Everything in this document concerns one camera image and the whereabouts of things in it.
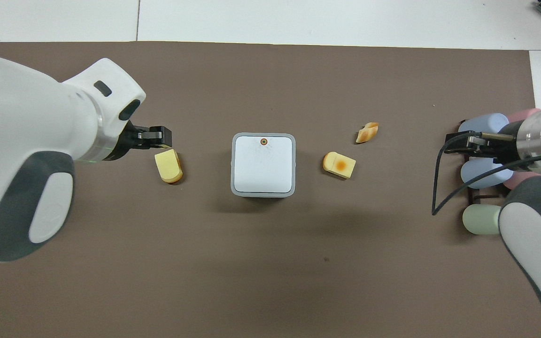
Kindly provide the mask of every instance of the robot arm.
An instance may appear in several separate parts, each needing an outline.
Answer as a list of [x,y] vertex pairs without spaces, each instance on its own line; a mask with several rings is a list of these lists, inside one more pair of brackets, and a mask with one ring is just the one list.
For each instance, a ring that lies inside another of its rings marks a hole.
[[[541,161],[532,161],[541,158],[541,111],[498,133],[460,132],[447,135],[446,140],[443,149],[447,154],[494,158],[505,167],[541,174]],[[541,176],[522,182],[509,193],[498,224],[502,241],[541,300]]]
[[129,121],[146,94],[102,59],[58,83],[0,58],[0,261],[28,255],[64,224],[75,162],[171,146],[171,133]]

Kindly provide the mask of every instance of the cheese block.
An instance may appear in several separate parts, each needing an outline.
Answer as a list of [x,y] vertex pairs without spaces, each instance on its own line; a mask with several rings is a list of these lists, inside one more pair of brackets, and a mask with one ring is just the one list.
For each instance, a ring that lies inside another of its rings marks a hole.
[[160,178],[164,182],[174,183],[183,177],[181,163],[179,162],[178,154],[174,149],[156,154],[155,159]]
[[330,152],[323,158],[323,169],[344,179],[349,179],[352,176],[355,164],[356,160],[337,152]]

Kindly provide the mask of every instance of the toast piece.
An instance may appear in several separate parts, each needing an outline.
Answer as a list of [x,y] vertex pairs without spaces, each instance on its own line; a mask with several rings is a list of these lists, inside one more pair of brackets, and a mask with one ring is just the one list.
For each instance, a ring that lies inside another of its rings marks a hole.
[[362,128],[358,131],[358,137],[356,137],[356,143],[365,143],[377,135],[378,126],[371,128]]
[[354,165],[356,165],[356,160],[337,152],[330,152],[323,158],[323,169],[344,179],[352,177]]

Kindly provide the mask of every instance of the orange dot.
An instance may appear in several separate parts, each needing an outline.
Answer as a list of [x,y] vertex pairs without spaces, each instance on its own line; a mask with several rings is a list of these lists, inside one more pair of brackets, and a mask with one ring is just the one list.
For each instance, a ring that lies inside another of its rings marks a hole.
[[344,161],[339,161],[335,164],[335,169],[343,171],[346,168],[346,163]]

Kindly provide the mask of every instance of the brown surface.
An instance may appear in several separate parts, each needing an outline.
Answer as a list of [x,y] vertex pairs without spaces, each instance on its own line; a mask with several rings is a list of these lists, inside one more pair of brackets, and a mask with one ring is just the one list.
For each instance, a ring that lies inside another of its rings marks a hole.
[[[0,56],[59,81],[111,58],[148,95],[131,120],[172,129],[185,170],[164,184],[156,150],[77,167],[63,231],[0,264],[0,338],[541,337],[500,239],[462,227],[466,195],[430,215],[445,133],[533,107],[527,52],[0,43]],[[379,133],[355,145],[368,121]],[[294,135],[292,197],[232,195],[237,132]],[[352,179],[322,171],[329,151],[357,160]],[[461,163],[446,156],[440,197]]]

